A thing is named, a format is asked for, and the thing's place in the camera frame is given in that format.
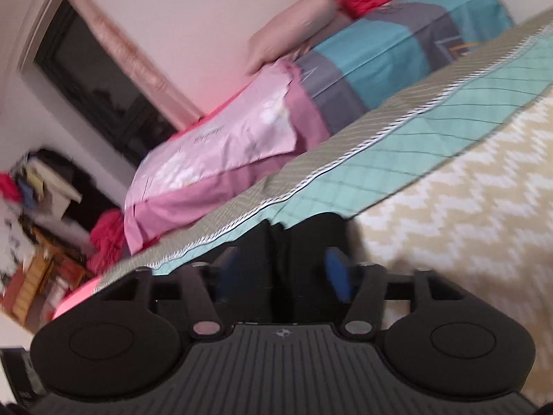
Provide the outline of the blue grey striped pillow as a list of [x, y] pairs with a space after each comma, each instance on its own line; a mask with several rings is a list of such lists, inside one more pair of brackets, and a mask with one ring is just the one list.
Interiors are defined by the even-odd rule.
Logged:
[[302, 86], [336, 134], [397, 92], [511, 28], [499, 0], [394, 0], [297, 59]]

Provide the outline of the patterned bedspread quilt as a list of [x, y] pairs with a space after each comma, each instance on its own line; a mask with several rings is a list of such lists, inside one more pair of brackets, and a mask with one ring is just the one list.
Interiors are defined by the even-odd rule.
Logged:
[[[35, 336], [35, 414], [543, 414], [536, 340], [482, 299], [552, 244], [552, 14], [394, 95], [279, 173], [116, 266]], [[382, 326], [188, 331], [177, 271], [267, 220], [347, 221], [350, 260], [386, 268]]]

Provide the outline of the black pants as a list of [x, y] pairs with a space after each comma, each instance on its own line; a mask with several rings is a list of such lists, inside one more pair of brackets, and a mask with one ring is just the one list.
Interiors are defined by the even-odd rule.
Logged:
[[204, 282], [225, 328], [237, 323], [337, 324], [349, 306], [341, 303], [328, 281], [325, 252], [337, 247], [350, 255], [347, 221], [323, 213], [286, 229], [267, 220], [231, 242], [197, 257], [211, 263], [228, 247], [239, 249], [233, 269], [233, 292], [216, 301], [215, 275], [203, 270]]

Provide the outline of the pale pink bolster pillow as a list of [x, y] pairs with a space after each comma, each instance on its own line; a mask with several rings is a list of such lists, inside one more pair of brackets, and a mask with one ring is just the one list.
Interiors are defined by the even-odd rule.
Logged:
[[298, 0], [250, 38], [246, 75], [282, 57], [295, 60], [352, 22], [336, 0]]

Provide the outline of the dark window with frame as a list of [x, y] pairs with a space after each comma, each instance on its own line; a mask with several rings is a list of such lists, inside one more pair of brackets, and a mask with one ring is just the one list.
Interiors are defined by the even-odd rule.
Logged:
[[94, 0], [46, 0], [22, 61], [132, 166], [203, 117]]

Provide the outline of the red clothing pile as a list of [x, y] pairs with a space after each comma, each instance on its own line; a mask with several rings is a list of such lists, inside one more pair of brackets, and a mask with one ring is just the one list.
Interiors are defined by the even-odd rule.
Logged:
[[119, 209], [105, 211], [90, 231], [89, 240], [96, 252], [87, 259], [86, 267], [94, 275], [104, 275], [124, 256], [123, 213]]

